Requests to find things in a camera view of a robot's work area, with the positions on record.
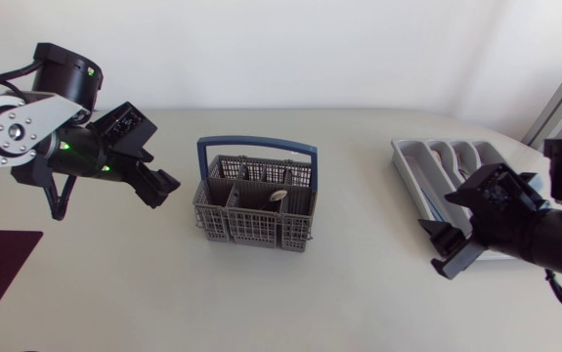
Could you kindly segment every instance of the basket compartment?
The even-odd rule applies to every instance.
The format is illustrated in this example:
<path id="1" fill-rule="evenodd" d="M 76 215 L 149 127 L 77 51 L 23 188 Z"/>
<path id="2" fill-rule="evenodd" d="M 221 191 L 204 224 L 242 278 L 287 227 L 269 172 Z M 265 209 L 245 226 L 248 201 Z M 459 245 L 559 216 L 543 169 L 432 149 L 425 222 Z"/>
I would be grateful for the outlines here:
<path id="1" fill-rule="evenodd" d="M 195 225 L 215 242 L 229 241 L 226 204 L 233 185 L 223 179 L 200 181 L 195 193 Z"/>

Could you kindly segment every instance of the spoon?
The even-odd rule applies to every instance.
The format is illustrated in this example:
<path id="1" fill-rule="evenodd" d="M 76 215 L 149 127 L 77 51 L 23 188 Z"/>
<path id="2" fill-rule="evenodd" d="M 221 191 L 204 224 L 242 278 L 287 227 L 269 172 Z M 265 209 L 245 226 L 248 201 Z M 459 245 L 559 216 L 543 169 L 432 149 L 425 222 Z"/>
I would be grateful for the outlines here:
<path id="1" fill-rule="evenodd" d="M 273 202 L 277 202 L 279 200 L 283 200 L 285 197 L 287 197 L 287 190 L 278 190 L 278 191 L 274 191 L 270 194 L 270 197 L 268 198 L 268 201 L 266 201 L 265 204 L 263 204 L 259 210 L 263 210 L 266 206 L 268 206 L 269 204 L 273 203 Z"/>

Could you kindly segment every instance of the tabletop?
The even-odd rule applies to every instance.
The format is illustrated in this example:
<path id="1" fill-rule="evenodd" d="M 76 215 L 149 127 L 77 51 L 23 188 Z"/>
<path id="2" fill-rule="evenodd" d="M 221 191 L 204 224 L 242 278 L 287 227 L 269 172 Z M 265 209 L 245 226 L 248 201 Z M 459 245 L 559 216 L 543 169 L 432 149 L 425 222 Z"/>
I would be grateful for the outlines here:
<path id="1" fill-rule="evenodd" d="M 436 252 L 390 142 L 488 140 L 547 185 L 538 152 L 405 110 L 145 114 L 158 127 L 146 145 L 151 168 L 182 182 L 156 209 L 126 184 L 79 179 L 65 220 L 55 221 L 40 189 L 0 169 L 0 229 L 44 232 L 0 302 L 0 351 L 562 350 L 562 306 L 541 268 L 476 262 L 453 281 L 434 271 Z M 209 242 L 195 227 L 195 142 L 229 134 L 318 147 L 314 239 L 304 253 Z M 234 146 L 211 153 L 300 157 Z"/>

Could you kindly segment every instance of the cable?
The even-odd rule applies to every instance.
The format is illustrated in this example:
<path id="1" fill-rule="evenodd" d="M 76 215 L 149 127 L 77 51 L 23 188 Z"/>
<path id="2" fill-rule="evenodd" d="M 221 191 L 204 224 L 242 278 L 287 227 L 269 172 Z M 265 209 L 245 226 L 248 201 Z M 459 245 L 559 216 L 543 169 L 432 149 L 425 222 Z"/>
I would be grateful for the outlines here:
<path id="1" fill-rule="evenodd" d="M 5 73 L 0 73 L 0 83 L 11 80 L 11 79 L 15 79 L 15 78 L 18 78 L 18 77 L 22 77 L 22 76 L 27 75 L 27 74 L 32 73 L 32 72 L 35 72 L 41 66 L 42 66 L 42 62 L 35 61 L 29 66 L 25 66 L 25 67 L 22 67 L 22 68 L 13 70 L 13 71 L 5 72 Z"/>
<path id="2" fill-rule="evenodd" d="M 20 89 L 18 89 L 18 87 L 16 87 L 16 86 L 13 85 L 12 83 L 9 83 L 9 82 L 7 82 L 7 81 L 2 81 L 2 82 L 0 82 L 0 85 L 4 85 L 5 87 L 11 89 L 11 91 L 14 92 L 14 94 L 15 94 L 18 98 L 24 100 L 25 103 L 27 103 L 27 104 L 30 103 L 30 102 L 28 101 L 28 99 L 26 98 L 26 95 L 25 95 Z"/>
<path id="3" fill-rule="evenodd" d="M 562 304 L 562 286 L 556 281 L 556 276 L 554 272 L 548 269 L 545 269 L 545 279 L 550 283 L 550 287 L 558 298 L 558 301 Z"/>

